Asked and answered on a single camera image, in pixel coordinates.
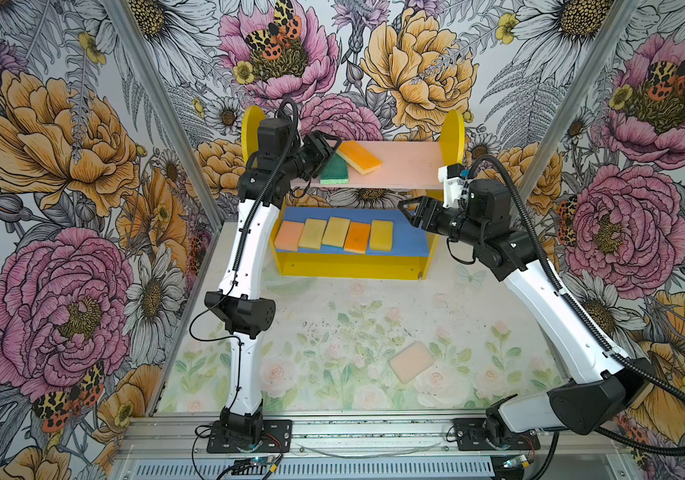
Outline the pink orange sponge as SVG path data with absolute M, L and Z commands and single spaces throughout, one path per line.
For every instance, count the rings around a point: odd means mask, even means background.
M 298 252 L 304 224 L 295 221 L 282 221 L 278 235 L 274 239 L 274 248 L 278 251 Z

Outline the large yellow sponge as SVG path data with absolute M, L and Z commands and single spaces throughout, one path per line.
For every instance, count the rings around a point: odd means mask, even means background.
M 322 236 L 322 246 L 344 248 L 349 226 L 350 220 L 347 218 L 330 217 Z

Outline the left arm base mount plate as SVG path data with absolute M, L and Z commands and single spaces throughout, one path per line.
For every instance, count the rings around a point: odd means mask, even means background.
M 219 421 L 212 426 L 208 436 L 208 454 L 288 453 L 292 444 L 292 420 L 266 419 L 255 425 L 222 426 Z

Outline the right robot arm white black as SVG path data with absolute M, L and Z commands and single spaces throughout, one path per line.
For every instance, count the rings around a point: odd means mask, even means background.
M 462 188 L 450 206 L 429 196 L 398 205 L 408 222 L 450 243 L 472 248 L 484 265 L 528 308 L 555 350 L 566 384 L 528 396 L 511 396 L 487 408 L 485 438 L 502 448 L 530 430 L 567 430 L 590 434 L 622 412 L 646 388 L 633 373 L 648 373 L 647 361 L 624 366 L 613 359 L 621 348 L 587 315 L 537 253 L 536 237 L 515 229 L 510 220 L 511 194 L 495 180 L 475 180 Z

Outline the orange sponge front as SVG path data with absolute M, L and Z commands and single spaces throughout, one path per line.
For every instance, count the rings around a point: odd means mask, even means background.
M 350 222 L 343 244 L 343 250 L 347 253 L 365 255 L 368 248 L 370 232 L 370 224 Z

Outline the small yellow sponge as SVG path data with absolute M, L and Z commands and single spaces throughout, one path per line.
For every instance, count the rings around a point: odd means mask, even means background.
M 372 220 L 369 249 L 377 252 L 390 252 L 393 246 L 393 228 L 392 221 Z

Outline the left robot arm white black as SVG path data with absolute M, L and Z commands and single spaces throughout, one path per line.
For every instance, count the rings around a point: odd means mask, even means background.
M 232 348 L 230 393 L 212 440 L 242 451 L 258 448 L 264 438 L 260 350 L 262 333 L 276 315 L 276 302 L 260 293 L 268 243 L 292 181 L 318 177 L 342 140 L 320 131 L 300 137 L 294 122 L 270 118 L 258 124 L 256 145 L 238 182 L 238 225 L 228 267 L 218 289 L 204 297 L 208 311 L 224 322 Z

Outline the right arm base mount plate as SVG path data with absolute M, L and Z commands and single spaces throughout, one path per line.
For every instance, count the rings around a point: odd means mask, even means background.
M 459 451 L 534 451 L 540 442 L 534 430 L 513 433 L 493 419 L 460 417 L 452 420 L 449 434 Z

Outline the green scouring pad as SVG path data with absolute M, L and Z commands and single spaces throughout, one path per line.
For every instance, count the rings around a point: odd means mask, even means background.
M 322 185 L 345 185 L 349 182 L 348 165 L 346 161 L 334 155 L 330 165 L 320 174 L 320 184 Z

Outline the yellow sponge with green back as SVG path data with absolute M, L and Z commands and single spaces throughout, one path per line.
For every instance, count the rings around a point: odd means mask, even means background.
M 320 250 L 328 222 L 323 219 L 308 218 L 298 240 L 298 247 L 307 250 Z

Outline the pale pink sponge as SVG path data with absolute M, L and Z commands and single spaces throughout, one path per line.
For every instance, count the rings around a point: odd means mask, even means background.
M 394 355 L 388 361 L 388 365 L 400 383 L 408 384 L 430 368 L 434 361 L 435 358 L 429 349 L 422 342 L 416 341 Z

